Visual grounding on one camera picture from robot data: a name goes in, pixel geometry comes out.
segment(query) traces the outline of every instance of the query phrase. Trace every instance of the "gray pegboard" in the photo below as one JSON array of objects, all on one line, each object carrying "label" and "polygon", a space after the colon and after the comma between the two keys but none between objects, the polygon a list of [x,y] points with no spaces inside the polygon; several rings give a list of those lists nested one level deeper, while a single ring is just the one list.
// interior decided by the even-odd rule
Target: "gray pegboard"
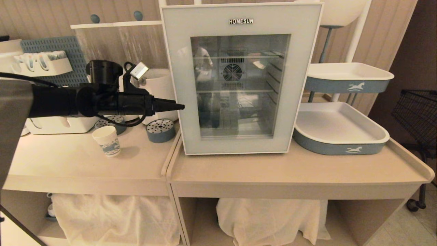
[{"label": "gray pegboard", "polygon": [[21,47],[24,53],[64,50],[67,54],[73,71],[57,76],[39,77],[40,79],[70,87],[78,87],[79,83],[88,83],[85,58],[75,36],[22,40]]}]

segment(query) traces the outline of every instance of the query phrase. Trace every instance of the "wire basket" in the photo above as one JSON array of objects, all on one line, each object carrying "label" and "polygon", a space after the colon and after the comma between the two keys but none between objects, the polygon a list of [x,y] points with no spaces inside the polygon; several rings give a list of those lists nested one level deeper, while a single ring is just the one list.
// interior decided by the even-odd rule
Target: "wire basket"
[{"label": "wire basket", "polygon": [[437,91],[402,90],[392,116],[432,158],[437,148]]}]

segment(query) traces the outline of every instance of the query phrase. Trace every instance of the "floor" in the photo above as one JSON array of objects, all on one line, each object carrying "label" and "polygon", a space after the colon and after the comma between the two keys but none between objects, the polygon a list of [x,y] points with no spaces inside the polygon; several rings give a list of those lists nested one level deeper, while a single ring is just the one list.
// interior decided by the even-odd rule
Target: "floor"
[{"label": "floor", "polygon": [[[413,198],[418,199],[419,192]],[[427,185],[426,204],[426,209],[415,213],[402,207],[368,246],[437,246],[437,188],[432,184]],[[1,223],[1,241],[2,246],[39,245],[8,218]]]}]

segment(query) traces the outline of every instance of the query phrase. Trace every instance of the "blue and white tray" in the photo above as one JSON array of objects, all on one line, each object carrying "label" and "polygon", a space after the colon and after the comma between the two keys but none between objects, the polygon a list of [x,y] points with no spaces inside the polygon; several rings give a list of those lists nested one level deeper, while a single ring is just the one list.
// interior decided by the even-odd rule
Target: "blue and white tray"
[{"label": "blue and white tray", "polygon": [[323,155],[371,155],[381,151],[388,132],[344,102],[301,103],[294,140]]},{"label": "blue and white tray", "polygon": [[394,75],[363,63],[315,63],[308,67],[305,90],[321,93],[380,93]]}]

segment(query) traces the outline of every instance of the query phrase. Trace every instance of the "glass door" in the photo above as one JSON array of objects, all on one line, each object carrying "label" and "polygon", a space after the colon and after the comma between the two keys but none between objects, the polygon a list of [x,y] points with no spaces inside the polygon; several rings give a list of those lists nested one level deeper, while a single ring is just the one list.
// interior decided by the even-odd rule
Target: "glass door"
[{"label": "glass door", "polygon": [[289,39],[191,37],[202,139],[273,137]]}]

